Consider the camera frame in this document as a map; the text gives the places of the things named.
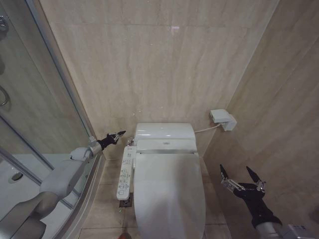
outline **toilet lid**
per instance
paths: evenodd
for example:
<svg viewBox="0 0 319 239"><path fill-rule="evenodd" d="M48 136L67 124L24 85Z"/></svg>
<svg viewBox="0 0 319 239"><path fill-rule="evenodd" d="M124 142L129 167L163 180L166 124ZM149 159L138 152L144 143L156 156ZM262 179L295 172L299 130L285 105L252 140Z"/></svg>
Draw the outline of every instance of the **toilet lid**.
<svg viewBox="0 0 319 239"><path fill-rule="evenodd" d="M134 204L143 239L201 239L205 196L197 154L137 154Z"/></svg>

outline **toilet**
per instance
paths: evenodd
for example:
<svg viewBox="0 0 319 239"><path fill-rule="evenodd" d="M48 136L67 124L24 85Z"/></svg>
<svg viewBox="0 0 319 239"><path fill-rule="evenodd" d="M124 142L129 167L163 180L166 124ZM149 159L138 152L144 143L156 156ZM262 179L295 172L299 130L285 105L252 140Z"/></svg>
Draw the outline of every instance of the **toilet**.
<svg viewBox="0 0 319 239"><path fill-rule="evenodd" d="M189 123L138 123L134 204L142 239L202 239L205 195Z"/></svg>

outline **tile wall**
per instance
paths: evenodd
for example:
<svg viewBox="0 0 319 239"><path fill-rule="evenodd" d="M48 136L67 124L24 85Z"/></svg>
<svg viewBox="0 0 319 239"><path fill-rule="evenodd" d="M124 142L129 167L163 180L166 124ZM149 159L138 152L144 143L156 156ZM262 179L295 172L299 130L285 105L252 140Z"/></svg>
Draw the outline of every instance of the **tile wall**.
<svg viewBox="0 0 319 239"><path fill-rule="evenodd" d="M98 137L137 122L210 127L278 0L41 0ZM197 136L204 154L214 131ZM123 147L107 158L121 158Z"/></svg>
<svg viewBox="0 0 319 239"><path fill-rule="evenodd" d="M258 172L275 215L319 235L318 65L319 1L280 1L228 107L238 124L217 130L204 156L234 239L257 235L220 186L220 163L239 182L251 182L246 165Z"/></svg>

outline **bathroom floor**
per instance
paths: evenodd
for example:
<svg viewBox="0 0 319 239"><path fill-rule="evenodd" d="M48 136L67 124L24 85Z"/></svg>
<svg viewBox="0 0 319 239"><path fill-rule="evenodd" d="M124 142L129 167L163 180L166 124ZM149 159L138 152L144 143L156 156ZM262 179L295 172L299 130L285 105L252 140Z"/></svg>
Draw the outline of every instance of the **bathroom floor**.
<svg viewBox="0 0 319 239"><path fill-rule="evenodd" d="M127 231L132 239L140 239L134 208L120 211L116 198L121 160L107 160L92 208L78 239L118 239ZM224 215L210 181L204 160L200 158L206 197L206 226L203 239L231 239Z"/></svg>

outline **bidet control panel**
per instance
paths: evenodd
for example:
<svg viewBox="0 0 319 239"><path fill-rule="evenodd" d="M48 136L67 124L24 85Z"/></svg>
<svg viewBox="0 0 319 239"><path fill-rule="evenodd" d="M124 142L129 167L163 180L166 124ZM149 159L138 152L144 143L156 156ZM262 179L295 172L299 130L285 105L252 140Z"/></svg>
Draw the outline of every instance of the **bidet control panel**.
<svg viewBox="0 0 319 239"><path fill-rule="evenodd" d="M124 148L120 179L116 197L118 200L127 200L130 196L130 182L133 159L136 157L136 146Z"/></svg>

